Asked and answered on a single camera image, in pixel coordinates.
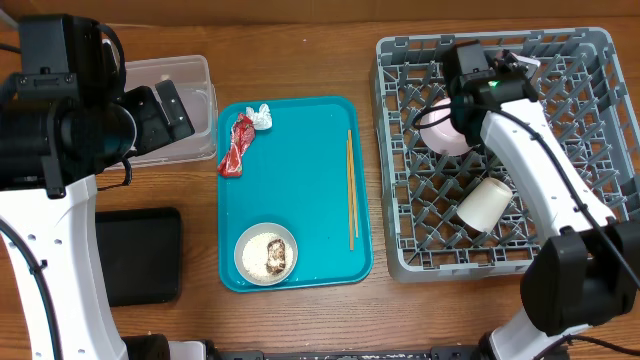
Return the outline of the pink small bowl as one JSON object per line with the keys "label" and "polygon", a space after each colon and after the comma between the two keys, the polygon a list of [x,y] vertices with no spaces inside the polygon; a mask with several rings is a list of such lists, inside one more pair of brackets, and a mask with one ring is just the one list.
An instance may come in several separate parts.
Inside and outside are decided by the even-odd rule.
{"label": "pink small bowl", "polygon": [[[448,105],[449,98],[435,103],[433,106]],[[450,114],[450,109],[445,108],[431,112],[420,119],[420,125],[428,125]],[[423,142],[434,152],[441,155],[460,156],[468,153],[472,148],[467,144],[463,134],[457,132],[447,119],[442,123],[419,130]]]}

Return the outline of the white tissue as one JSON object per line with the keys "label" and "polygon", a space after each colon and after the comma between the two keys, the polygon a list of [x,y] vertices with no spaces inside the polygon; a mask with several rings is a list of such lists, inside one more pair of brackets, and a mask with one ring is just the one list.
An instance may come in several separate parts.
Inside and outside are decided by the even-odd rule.
{"label": "white tissue", "polygon": [[258,110],[247,107],[245,115],[251,120],[257,131],[269,130],[273,125],[271,111],[266,103],[261,104]]}

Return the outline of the white paper cup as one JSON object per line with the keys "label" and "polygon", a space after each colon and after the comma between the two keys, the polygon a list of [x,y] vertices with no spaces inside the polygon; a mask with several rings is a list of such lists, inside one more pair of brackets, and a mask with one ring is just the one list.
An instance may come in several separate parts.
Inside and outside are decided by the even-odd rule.
{"label": "white paper cup", "polygon": [[485,178],[457,207],[458,217],[480,232],[491,232],[513,196],[512,190],[495,178]]}

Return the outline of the grey bowl with rice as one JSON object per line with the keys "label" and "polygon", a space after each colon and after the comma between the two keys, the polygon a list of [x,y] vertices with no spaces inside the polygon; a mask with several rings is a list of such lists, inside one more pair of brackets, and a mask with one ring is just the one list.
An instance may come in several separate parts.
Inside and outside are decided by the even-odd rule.
{"label": "grey bowl with rice", "polygon": [[[286,245],[286,268],[278,275],[266,270],[267,245],[274,239],[282,239]],[[248,228],[235,246],[234,261],[238,272],[256,286],[273,286],[284,282],[292,273],[298,259],[298,246],[293,235],[276,223],[259,223]]]}

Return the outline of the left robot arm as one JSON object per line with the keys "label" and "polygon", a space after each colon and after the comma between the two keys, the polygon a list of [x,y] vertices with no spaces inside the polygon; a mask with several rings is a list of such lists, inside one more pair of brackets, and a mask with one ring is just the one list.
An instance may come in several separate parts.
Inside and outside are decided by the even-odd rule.
{"label": "left robot arm", "polygon": [[203,341],[118,333],[99,258],[96,177],[189,137],[169,81],[125,87],[119,38],[71,16],[19,21],[21,71],[1,87],[1,237],[36,359],[204,359]]}

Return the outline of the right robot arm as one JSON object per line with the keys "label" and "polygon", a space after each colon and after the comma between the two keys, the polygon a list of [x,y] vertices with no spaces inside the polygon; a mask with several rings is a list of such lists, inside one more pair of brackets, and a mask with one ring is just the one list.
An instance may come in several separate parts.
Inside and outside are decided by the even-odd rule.
{"label": "right robot arm", "polygon": [[477,42],[441,57],[453,127],[506,168],[541,249],[520,283],[521,310],[487,334],[490,359],[542,359],[583,331],[629,313],[639,290],[639,224],[619,221],[550,130],[525,71]]}

